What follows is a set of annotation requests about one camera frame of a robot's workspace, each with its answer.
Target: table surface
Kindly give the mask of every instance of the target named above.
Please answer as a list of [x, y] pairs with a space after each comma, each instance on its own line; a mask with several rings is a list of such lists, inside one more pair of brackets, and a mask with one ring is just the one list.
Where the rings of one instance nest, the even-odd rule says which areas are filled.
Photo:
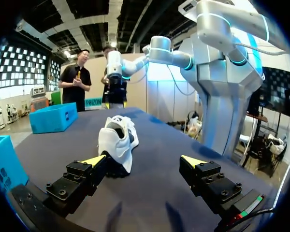
[[65, 132], [30, 135], [16, 147], [30, 180], [45, 189], [73, 160], [97, 156], [99, 130], [115, 115], [130, 117], [139, 137], [131, 175], [104, 178], [68, 220], [96, 232], [213, 231], [220, 217], [190, 191], [178, 171], [181, 155], [214, 160], [231, 181], [243, 184], [244, 194], [257, 189], [271, 207], [277, 189], [138, 108], [81, 112]]

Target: blue plastic bin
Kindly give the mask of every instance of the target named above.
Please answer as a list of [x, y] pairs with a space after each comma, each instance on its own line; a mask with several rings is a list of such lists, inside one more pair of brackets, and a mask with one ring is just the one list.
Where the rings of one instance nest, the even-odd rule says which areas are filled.
[[17, 185], [26, 185], [28, 176], [14, 151], [11, 138], [0, 136], [0, 188], [6, 192]]
[[34, 134], [65, 131], [78, 118], [76, 103], [52, 105], [29, 114]]

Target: shoe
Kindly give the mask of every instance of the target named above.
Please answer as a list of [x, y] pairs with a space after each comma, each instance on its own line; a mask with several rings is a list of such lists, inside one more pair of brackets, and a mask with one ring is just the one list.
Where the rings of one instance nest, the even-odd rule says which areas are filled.
[[99, 132], [98, 142], [98, 154], [108, 158], [109, 168], [106, 176], [129, 175], [132, 167], [131, 151], [139, 143], [133, 122], [128, 118], [108, 117], [104, 128]]
[[131, 143], [131, 150], [133, 150], [139, 144], [139, 138], [137, 137], [136, 129], [134, 127], [134, 123], [131, 121], [131, 118], [116, 115], [112, 117], [112, 119], [118, 122], [124, 122], [124, 124], [127, 126], [129, 139]]

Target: man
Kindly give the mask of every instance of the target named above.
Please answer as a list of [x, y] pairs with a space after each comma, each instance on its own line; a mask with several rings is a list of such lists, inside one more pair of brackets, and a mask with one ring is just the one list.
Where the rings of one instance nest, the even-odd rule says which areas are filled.
[[[116, 48], [107, 45], [103, 48], [103, 53], [105, 58], [107, 59], [107, 55], [111, 51], [116, 51]], [[111, 94], [108, 95], [108, 102], [112, 105], [112, 107], [116, 108], [122, 108], [123, 107], [123, 101], [127, 99], [127, 82], [122, 83], [122, 88], [124, 91], [122, 92], [116, 92], [115, 86], [110, 85], [109, 79], [106, 77], [106, 68], [104, 71], [104, 76], [101, 78], [102, 84], [104, 84], [104, 90], [103, 90], [103, 96], [102, 96], [102, 106], [103, 108], [106, 108], [106, 92], [109, 91]]]
[[90, 90], [90, 74], [84, 68], [89, 58], [89, 51], [83, 50], [77, 55], [77, 63], [66, 67], [60, 76], [59, 88], [63, 88], [63, 103], [76, 103], [77, 111], [85, 111], [85, 91]]

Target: cable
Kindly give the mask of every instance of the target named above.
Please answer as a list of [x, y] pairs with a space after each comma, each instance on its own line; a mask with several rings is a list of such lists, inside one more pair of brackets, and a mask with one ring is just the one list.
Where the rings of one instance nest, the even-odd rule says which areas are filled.
[[250, 219], [250, 218], [253, 218], [257, 215], [261, 215], [261, 214], [268, 214], [268, 213], [273, 213], [275, 211], [275, 208], [269, 208], [269, 209], [262, 209], [262, 210], [259, 210], [259, 211], [256, 211], [256, 212], [253, 212], [253, 213], [250, 213], [248, 214], [247, 216], [245, 217], [242, 217], [240, 219], [238, 219], [236, 222], [234, 222], [233, 224], [231, 224], [230, 226], [226, 226], [224, 228], [224, 230], [222, 230], [222, 232], [227, 232], [229, 231], [230, 229], [234, 228], [235, 226], [243, 223], [244, 221]]
[[190, 95], [192, 95], [192, 94], [195, 92], [195, 90], [194, 90], [194, 91], [193, 91], [192, 93], [190, 93], [190, 94], [183, 93], [183, 91], [181, 91], [180, 88], [178, 87], [178, 85], [177, 85], [177, 83], [176, 83], [176, 81], [175, 81], [175, 79], [174, 79], [173, 73], [171, 72], [171, 69], [170, 69], [169, 65], [167, 65], [166, 67], [168, 67], [168, 69], [169, 69], [169, 71], [170, 71], [170, 73], [171, 73], [171, 75], [172, 75], [173, 81], [174, 81], [174, 83], [175, 83], [175, 85], [176, 85], [176, 87], [177, 87], [177, 89], [178, 89], [179, 92], [181, 92], [181, 93], [182, 93], [183, 95], [185, 95], [185, 96], [190, 96]]
[[253, 47], [253, 46], [250, 46], [250, 45], [244, 44], [244, 43], [234, 43], [234, 45], [247, 47], [247, 48], [250, 48], [250, 49], [252, 49], [252, 50], [256, 50], [256, 51], [258, 51], [258, 52], [261, 52], [261, 53], [264, 53], [264, 54], [267, 54], [267, 55], [270, 55], [270, 56], [279, 56], [279, 55], [283, 55], [283, 54], [288, 54], [288, 53], [285, 52], [285, 51], [281, 51], [281, 52], [267, 52], [267, 51], [264, 51], [264, 50], [262, 50], [262, 49], [259, 49], [259, 48], [256, 48], [256, 47]]

